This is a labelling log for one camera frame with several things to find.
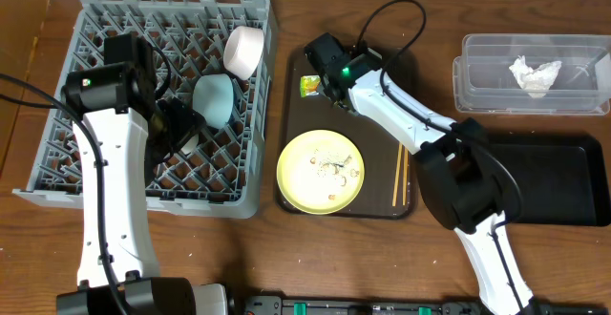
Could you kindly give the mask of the light blue bowl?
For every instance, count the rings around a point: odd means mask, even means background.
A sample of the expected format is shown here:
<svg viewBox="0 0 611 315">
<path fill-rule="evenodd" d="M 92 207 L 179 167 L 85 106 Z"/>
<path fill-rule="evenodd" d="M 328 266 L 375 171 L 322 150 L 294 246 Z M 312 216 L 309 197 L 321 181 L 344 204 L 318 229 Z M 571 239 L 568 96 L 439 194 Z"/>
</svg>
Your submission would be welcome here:
<svg viewBox="0 0 611 315">
<path fill-rule="evenodd" d="M 209 127 L 220 130 L 230 119 L 233 101 L 233 84 L 227 74 L 204 75 L 194 88 L 192 108 Z"/>
</svg>

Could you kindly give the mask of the pale green cup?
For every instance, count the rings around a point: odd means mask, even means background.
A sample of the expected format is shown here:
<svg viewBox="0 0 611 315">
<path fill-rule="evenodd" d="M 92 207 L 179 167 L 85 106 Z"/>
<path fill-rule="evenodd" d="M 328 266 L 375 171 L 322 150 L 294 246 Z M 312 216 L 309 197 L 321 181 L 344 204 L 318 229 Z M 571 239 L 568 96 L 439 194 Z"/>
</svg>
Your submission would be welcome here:
<svg viewBox="0 0 611 315">
<path fill-rule="evenodd" d="M 188 156 L 198 147 L 199 142 L 199 136 L 194 135 L 181 147 L 180 151 Z"/>
</svg>

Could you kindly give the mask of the pink bowl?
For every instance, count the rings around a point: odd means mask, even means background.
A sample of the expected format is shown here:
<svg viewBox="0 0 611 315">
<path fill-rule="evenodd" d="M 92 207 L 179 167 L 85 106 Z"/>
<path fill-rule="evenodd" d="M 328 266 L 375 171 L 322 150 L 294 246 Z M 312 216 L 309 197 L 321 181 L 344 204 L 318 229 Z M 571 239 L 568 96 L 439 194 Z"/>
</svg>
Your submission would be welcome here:
<svg viewBox="0 0 611 315">
<path fill-rule="evenodd" d="M 248 79 L 257 70 L 263 45 L 263 30 L 237 27 L 230 33 L 224 48 L 224 68 L 241 80 Z"/>
</svg>

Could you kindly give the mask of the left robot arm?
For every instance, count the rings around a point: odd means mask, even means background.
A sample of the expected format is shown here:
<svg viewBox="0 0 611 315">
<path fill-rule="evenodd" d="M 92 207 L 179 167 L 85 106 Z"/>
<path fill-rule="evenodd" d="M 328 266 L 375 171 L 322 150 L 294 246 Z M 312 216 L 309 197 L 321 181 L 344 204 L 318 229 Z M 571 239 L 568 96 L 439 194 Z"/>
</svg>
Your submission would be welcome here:
<svg viewBox="0 0 611 315">
<path fill-rule="evenodd" d="M 84 237 L 78 289 L 57 297 L 57 313 L 229 313 L 223 285 L 160 274 L 145 194 L 153 74 L 113 63 L 70 73 L 62 93 L 80 155 Z"/>
</svg>

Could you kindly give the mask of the wooden chopstick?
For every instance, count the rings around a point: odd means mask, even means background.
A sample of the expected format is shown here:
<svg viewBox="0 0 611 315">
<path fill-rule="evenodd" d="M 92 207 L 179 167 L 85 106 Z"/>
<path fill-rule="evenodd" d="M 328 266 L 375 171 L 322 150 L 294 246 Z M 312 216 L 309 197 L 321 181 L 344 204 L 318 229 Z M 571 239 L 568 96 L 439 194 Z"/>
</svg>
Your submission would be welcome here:
<svg viewBox="0 0 611 315">
<path fill-rule="evenodd" d="M 397 149 L 397 157 L 395 163 L 395 172 L 394 172 L 394 182 L 393 182 L 393 191 L 392 191 L 392 207 L 395 207 L 397 204 L 397 196 L 398 196 L 398 186 L 399 179 L 401 175 L 401 164 L 402 164 L 402 156 L 403 156 L 403 145 L 399 144 Z"/>
<path fill-rule="evenodd" d="M 404 147 L 403 155 L 403 181 L 402 181 L 402 205 L 408 204 L 408 185 L 409 185 L 409 151 Z"/>
</svg>

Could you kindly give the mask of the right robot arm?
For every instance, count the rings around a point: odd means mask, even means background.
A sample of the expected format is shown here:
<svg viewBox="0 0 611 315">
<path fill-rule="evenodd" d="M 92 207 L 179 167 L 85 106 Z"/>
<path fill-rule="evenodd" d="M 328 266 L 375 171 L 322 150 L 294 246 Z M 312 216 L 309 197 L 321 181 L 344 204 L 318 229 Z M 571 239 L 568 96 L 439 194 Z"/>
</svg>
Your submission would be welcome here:
<svg viewBox="0 0 611 315">
<path fill-rule="evenodd" d="M 306 57 L 325 96 L 374 121 L 409 150 L 423 200 L 462 243 L 483 305 L 493 314 L 534 313 L 534 294 L 521 276 L 506 229 L 519 216 L 523 195 L 491 151 L 483 127 L 424 106 L 395 84 L 373 52 Z"/>
</svg>

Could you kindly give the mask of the green orange snack wrapper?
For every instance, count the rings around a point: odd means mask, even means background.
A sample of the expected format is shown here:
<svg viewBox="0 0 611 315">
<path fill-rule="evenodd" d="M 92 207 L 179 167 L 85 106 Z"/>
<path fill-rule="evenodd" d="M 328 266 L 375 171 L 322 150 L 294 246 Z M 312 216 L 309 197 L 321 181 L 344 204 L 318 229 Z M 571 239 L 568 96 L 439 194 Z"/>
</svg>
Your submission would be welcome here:
<svg viewBox="0 0 611 315">
<path fill-rule="evenodd" d="M 320 85 L 319 75 L 304 75 L 300 78 L 300 96 L 308 97 L 318 95 L 318 87 Z"/>
</svg>

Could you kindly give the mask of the white tissue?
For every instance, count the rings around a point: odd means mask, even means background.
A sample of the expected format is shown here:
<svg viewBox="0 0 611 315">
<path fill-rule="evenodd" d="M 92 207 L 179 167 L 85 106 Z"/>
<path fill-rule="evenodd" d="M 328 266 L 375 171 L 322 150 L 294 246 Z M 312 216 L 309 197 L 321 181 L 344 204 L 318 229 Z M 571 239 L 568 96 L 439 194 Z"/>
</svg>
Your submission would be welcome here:
<svg viewBox="0 0 611 315">
<path fill-rule="evenodd" d="M 542 98 L 554 85 L 561 67 L 561 61 L 552 61 L 533 69 L 526 64 L 525 56 L 520 55 L 509 67 L 509 71 L 521 90 L 532 98 Z"/>
</svg>

